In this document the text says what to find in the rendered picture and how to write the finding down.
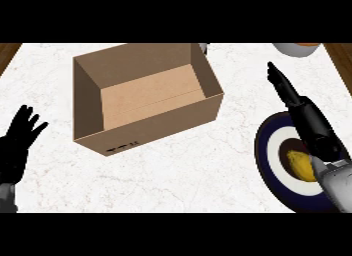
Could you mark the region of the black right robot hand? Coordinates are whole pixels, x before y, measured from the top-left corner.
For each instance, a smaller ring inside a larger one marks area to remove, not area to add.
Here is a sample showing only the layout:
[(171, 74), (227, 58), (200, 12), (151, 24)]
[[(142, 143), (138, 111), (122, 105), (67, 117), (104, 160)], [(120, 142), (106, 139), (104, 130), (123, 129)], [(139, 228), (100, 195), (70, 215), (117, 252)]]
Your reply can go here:
[(300, 139), (309, 153), (324, 162), (336, 162), (345, 157), (346, 147), (333, 126), (308, 96), (302, 96), (272, 62), (268, 63), (268, 80), (272, 83), (289, 113)]

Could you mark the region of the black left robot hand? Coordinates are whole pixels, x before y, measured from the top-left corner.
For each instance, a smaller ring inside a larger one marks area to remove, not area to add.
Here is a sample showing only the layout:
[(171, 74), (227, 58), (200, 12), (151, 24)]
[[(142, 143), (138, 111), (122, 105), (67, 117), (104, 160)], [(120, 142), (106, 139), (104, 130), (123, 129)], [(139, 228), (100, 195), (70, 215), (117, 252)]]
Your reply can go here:
[(23, 105), (11, 122), (8, 132), (0, 137), (0, 185), (17, 184), (21, 181), (29, 149), (49, 123), (36, 126), (39, 115), (33, 108)]

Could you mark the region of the dark blue and white plate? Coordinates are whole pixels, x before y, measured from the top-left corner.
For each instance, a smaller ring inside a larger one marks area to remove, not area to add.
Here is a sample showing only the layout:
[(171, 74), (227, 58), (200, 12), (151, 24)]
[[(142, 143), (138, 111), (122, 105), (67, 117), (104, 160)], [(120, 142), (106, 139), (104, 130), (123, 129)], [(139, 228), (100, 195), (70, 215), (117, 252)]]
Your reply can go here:
[(290, 150), (309, 151), (300, 140), (290, 114), (280, 112), (261, 125), (255, 140), (255, 157), (265, 184), (281, 203), (296, 213), (337, 213), (318, 181), (302, 181), (289, 163)]

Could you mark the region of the yellow lemon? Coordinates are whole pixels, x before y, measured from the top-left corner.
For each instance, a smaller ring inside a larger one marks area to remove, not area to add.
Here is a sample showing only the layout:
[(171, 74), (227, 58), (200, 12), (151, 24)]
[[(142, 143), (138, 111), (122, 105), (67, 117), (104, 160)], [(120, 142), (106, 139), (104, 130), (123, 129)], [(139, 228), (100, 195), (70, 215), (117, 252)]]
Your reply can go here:
[(305, 152), (290, 150), (287, 152), (292, 171), (297, 178), (306, 182), (315, 182), (314, 169), (309, 155)]

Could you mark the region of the brown cardboard box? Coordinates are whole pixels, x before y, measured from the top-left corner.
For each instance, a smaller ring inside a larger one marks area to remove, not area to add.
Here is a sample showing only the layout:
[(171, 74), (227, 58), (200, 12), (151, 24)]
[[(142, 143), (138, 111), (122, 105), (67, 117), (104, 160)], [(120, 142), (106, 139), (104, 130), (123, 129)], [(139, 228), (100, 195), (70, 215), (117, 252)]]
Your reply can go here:
[(196, 43), (128, 43), (73, 58), (73, 140), (104, 156), (215, 121), (222, 100)]

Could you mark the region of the grey bowl with orange content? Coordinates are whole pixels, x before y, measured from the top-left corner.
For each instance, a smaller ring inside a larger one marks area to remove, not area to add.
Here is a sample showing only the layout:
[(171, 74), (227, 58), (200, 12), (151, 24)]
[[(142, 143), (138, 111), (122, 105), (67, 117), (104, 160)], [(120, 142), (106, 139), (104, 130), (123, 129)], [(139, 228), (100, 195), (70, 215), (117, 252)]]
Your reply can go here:
[(318, 49), (320, 43), (275, 43), (277, 50), (290, 57), (308, 57)]

